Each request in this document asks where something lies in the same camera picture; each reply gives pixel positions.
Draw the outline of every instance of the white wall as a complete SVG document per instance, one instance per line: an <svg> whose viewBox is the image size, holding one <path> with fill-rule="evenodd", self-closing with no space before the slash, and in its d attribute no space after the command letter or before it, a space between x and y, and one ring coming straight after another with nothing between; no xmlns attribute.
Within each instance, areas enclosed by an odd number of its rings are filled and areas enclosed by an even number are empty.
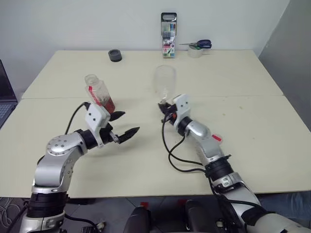
<svg viewBox="0 0 311 233"><path fill-rule="evenodd" d="M160 13L178 14L177 43L260 54L289 0L0 0L0 58L24 91L56 50L157 50Z"/></svg>

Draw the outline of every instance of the black cable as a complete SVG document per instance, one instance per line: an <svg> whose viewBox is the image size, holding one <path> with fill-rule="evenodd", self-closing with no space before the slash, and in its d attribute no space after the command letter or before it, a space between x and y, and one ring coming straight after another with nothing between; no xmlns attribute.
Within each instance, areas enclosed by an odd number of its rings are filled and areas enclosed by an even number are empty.
<svg viewBox="0 0 311 233"><path fill-rule="evenodd" d="M9 233L12 228L14 227L14 225L17 223L17 221L19 220L19 218L21 217L21 215L25 212L25 210L27 209L28 206L28 202L25 201L24 202L24 206L23 208L20 210L20 212L16 215L16 217L12 220L10 226L8 227L8 229L6 230L6 233Z"/></svg>
<svg viewBox="0 0 311 233"><path fill-rule="evenodd" d="M247 224L246 223L244 223L244 231L245 231L245 233L248 233Z"/></svg>
<svg viewBox="0 0 311 233"><path fill-rule="evenodd" d="M202 171L205 173L205 170L203 169L200 169L200 168L193 168L193 169L189 169L189 170L181 170L179 168L177 168L171 161L171 155L172 155L172 151L178 147L180 144L182 144L182 142L185 140L186 136L183 136L183 139L181 139L175 146L173 146L173 148L169 151L169 162L170 164L172 165L172 167L174 167L177 171L180 171L180 172L192 172L192 171Z"/></svg>
<svg viewBox="0 0 311 233"><path fill-rule="evenodd" d="M165 146L165 149L168 153L170 153L170 150L169 148L167 147L166 145L166 141L165 141L165 137L164 137L164 126L165 126L165 123L166 123L166 118L167 118L168 114L165 114L164 116L164 119L163 119L163 124L162 124L162 141L163 141L163 144ZM190 164L197 164L197 165L201 165L202 166L202 163L199 163L199 162L195 162L195 161L191 161L191 160L185 160L185 159L181 159L181 158L178 158L176 157L175 155L172 154L171 152L171 156L174 158L174 159L177 159L181 162L184 162L184 163L190 163Z"/></svg>
<svg viewBox="0 0 311 233"><path fill-rule="evenodd" d="M73 112L73 114L72 114L72 116L71 116L71 118L70 118L70 121L69 121L69 123L68 123L67 129L66 129L66 131L65 131L65 134L68 134L68 131L69 131L69 128L70 128L70 125L71 125L71 123L72 123L72 120L73 120L74 116L76 115L77 111L78 111L80 108L82 108L83 106L85 106L86 108L88 108L89 103L88 103L88 102L83 102L83 103L81 103L81 104L79 105L79 107Z"/></svg>
<svg viewBox="0 0 311 233"><path fill-rule="evenodd" d="M215 190L213 188L213 184L212 184L212 181L211 181L210 177L208 177L208 182L209 182L210 189L212 190L212 193L219 200L225 201L225 202L229 202L229 203L232 203L232 204L250 205L250 206L253 206L253 207L256 207L256 208L260 208L260 209L266 211L261 205L258 205L256 203L252 203L252 202L249 202L249 201L243 201L243 200L230 200L230 199L227 199L225 196L220 197L220 195L216 194L216 192L215 192Z"/></svg>
<svg viewBox="0 0 311 233"><path fill-rule="evenodd" d="M87 219L84 219L84 218L71 217L68 214L65 214L65 218L68 218L69 220L72 220L72 221L89 223L89 224L91 224L94 227L96 233L99 233L96 224L94 222L90 221L90 220L87 220Z"/></svg>

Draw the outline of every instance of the robotic arm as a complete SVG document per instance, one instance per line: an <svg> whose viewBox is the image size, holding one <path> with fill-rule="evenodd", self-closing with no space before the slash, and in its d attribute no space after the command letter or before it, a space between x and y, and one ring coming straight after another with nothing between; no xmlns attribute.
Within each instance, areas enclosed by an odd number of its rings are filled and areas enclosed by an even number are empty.
<svg viewBox="0 0 311 233"><path fill-rule="evenodd" d="M178 133L192 139L196 152L205 167L211 190L217 197L223 215L235 228L243 228L248 233L311 233L310 229L275 213L269 213L245 184L240 175L234 172L228 158L220 148L221 138L212 135L203 124L190 118L187 95L173 99L173 105L158 104Z"/></svg>
<svg viewBox="0 0 311 233"><path fill-rule="evenodd" d="M27 213L23 216L20 233L47 231L66 232L60 227L64 221L64 207L68 200L73 167L77 160L94 147L103 147L109 142L123 143L138 130L132 128L118 136L108 123L125 112L111 115L102 106L86 103L88 130L53 138L46 146L46 154L39 160Z"/></svg>

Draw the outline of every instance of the red tag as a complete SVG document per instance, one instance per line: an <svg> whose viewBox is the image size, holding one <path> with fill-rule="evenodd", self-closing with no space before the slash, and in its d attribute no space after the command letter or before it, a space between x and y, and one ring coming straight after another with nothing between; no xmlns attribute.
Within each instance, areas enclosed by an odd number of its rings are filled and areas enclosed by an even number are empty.
<svg viewBox="0 0 311 233"><path fill-rule="evenodd" d="M177 203L178 203L178 205L183 206L186 204L187 201L188 201L187 199L178 199Z"/></svg>
<svg viewBox="0 0 311 233"><path fill-rule="evenodd" d="M93 99L95 100L95 102L99 105L102 106L102 104L99 102L99 100L97 99L97 97L94 95L93 93L93 87L92 86L88 86L88 91L90 92L91 96L93 97Z"/></svg>
<svg viewBox="0 0 311 233"><path fill-rule="evenodd" d="M222 141L222 139L221 139L220 137L218 137L217 135L215 135L215 134L213 134L212 137L213 137L214 139L216 139L217 141L219 141L219 142Z"/></svg>
<svg viewBox="0 0 311 233"><path fill-rule="evenodd" d="M145 207L145 209L148 209L149 202L141 202L140 205L142 205L143 207Z"/></svg>

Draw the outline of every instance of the black lid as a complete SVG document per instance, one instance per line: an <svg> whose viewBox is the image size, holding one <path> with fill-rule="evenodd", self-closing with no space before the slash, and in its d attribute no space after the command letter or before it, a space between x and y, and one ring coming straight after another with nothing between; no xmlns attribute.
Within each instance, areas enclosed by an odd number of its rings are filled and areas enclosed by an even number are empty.
<svg viewBox="0 0 311 233"><path fill-rule="evenodd" d="M122 60L122 55L120 50L110 50L108 52L109 58L112 62L119 62Z"/></svg>

